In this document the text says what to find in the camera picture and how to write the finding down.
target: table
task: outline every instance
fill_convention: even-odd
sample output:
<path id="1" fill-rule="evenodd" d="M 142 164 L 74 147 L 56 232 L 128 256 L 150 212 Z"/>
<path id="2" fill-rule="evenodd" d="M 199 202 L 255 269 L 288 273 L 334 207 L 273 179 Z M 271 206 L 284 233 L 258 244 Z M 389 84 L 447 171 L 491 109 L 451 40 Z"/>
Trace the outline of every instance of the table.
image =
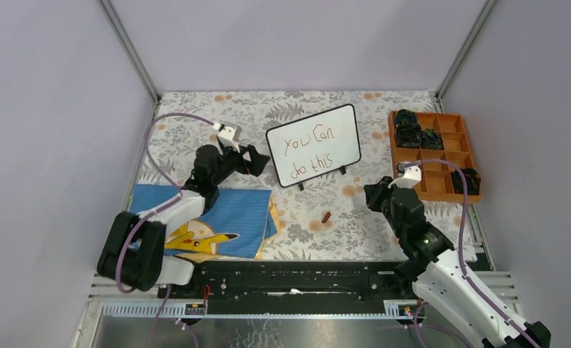
<path id="1" fill-rule="evenodd" d="M 221 187 L 269 189 L 279 210 L 282 232 L 267 240 L 263 260 L 406 260 L 390 226 L 379 213 L 366 208 L 362 186 L 392 175 L 387 117 L 394 109 L 434 111 L 427 91 L 306 91 L 306 92 L 168 92 L 158 115 L 187 112 L 211 120 L 224 120 L 242 128 L 240 144 L 256 145 L 269 154 L 266 130 L 343 104 L 356 108 L 362 159 L 347 168 L 282 188 L 270 162 L 260 177 L 233 174 Z M 194 152 L 204 144 L 217 144 L 215 131 L 187 117 L 160 121 L 149 150 L 178 184 L 189 177 Z M 167 181 L 146 159 L 139 183 Z M 449 202 L 424 202 L 427 219 L 456 245 L 462 206 Z M 325 212 L 332 216 L 321 223 Z M 464 235 L 466 260 L 476 260 L 469 227 Z"/>

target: pikachu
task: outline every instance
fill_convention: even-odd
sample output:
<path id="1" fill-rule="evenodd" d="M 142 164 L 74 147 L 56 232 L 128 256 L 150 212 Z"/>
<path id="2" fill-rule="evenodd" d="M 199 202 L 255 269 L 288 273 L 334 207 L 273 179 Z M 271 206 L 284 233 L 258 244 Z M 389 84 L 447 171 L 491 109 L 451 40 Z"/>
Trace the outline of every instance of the pikachu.
<path id="1" fill-rule="evenodd" d="M 238 236 L 236 233 L 215 233 L 203 222 L 191 220 L 170 234 L 165 240 L 165 248 L 216 254 L 217 244 L 231 241 Z"/>

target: pikachu towel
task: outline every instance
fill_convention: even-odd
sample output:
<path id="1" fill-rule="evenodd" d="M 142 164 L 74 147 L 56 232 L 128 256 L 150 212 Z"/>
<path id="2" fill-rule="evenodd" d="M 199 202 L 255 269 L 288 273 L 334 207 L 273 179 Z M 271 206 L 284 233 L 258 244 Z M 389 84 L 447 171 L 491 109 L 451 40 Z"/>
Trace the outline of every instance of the pikachu towel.
<path id="1" fill-rule="evenodd" d="M 136 184 L 129 211 L 151 209 L 175 194 L 172 186 Z M 218 255 L 260 258 L 263 242 L 278 232 L 270 191 L 225 188 L 209 212 L 166 236 L 165 254 L 198 262 Z"/>

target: robotic arm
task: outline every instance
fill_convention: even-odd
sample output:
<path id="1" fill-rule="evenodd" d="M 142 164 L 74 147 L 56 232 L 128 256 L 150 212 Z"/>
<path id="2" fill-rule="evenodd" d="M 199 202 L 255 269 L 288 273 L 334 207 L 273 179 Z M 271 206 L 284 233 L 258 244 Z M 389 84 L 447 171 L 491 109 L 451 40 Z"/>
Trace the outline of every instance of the robotic arm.
<path id="1" fill-rule="evenodd" d="M 464 275 L 458 252 L 441 231 L 426 221 L 424 205 L 412 189 L 420 182 L 422 172 L 417 166 L 399 165 L 399 170 L 403 176 L 384 177 L 377 184 L 365 185 L 364 192 L 369 209 L 384 215 L 409 258 L 396 268 L 403 283 L 411 283 L 414 293 L 444 315 L 474 347 L 534 347 L 514 327 L 519 326 L 526 328 L 525 333 L 539 347 L 548 348 L 550 333 L 542 323 L 531 325 L 510 310 L 466 264 Z M 504 320 L 488 299 L 509 319 Z"/>
<path id="2" fill-rule="evenodd" d="M 208 212 L 219 197 L 218 185 L 233 172 L 259 176 L 270 160 L 269 156 L 259 154 L 253 145 L 237 143 L 239 127 L 228 123 L 215 123 L 213 127 L 219 132 L 221 153 L 216 146 L 201 146 L 195 152 L 191 176 L 176 196 L 137 215 L 119 213 L 99 258 L 98 274 L 115 279 L 126 240 L 144 218 L 146 222 L 138 227 L 131 239 L 131 242 L 141 240 L 140 247 L 124 251 L 121 282 L 142 291 L 148 291 L 156 283 L 185 285 L 189 282 L 193 264 L 178 257 L 163 256 L 165 237 L 187 221 Z"/>

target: floral tablecloth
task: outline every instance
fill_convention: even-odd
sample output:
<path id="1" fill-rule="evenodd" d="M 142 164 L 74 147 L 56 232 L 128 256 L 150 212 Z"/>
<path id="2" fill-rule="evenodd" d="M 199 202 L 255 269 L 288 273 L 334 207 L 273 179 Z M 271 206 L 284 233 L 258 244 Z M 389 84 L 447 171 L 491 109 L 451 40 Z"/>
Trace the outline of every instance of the floral tablecloth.
<path id="1" fill-rule="evenodd" d="M 390 226 L 379 213 L 366 208 L 362 186 L 392 175 L 387 117 L 394 109 L 429 111 L 425 91 L 332 92 L 169 92 L 163 94 L 159 115 L 188 112 L 211 120 L 224 120 L 242 128 L 240 144 L 253 144 L 269 154 L 266 130 L 343 104 L 356 108 L 362 159 L 347 168 L 282 188 L 270 162 L 264 173 L 233 174 L 221 187 L 270 189 L 279 210 L 282 232 L 268 240 L 261 251 L 265 260 L 405 260 Z M 170 117 L 155 126 L 149 150 L 160 166 L 179 184 L 189 177 L 195 149 L 217 144 L 215 131 L 186 117 Z M 167 185 L 144 161 L 140 183 Z M 424 202 L 428 220 L 456 245 L 462 206 Z M 326 212 L 332 216 L 321 223 Z M 465 233 L 465 257 L 476 260 L 471 233 Z"/>

